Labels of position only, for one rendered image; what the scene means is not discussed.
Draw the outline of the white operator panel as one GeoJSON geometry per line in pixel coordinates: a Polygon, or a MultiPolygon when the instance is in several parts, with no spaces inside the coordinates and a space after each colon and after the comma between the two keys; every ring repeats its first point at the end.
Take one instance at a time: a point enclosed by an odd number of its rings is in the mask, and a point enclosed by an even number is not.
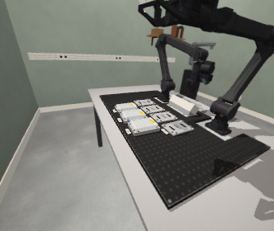
{"type": "Polygon", "coordinates": [[[181,99],[180,97],[177,97],[175,95],[172,95],[167,106],[170,106],[175,111],[179,112],[180,114],[184,115],[185,117],[196,116],[198,110],[200,109],[197,106],[195,106],[194,103],[185,101],[185,99],[183,100],[183,98],[181,99]]]}

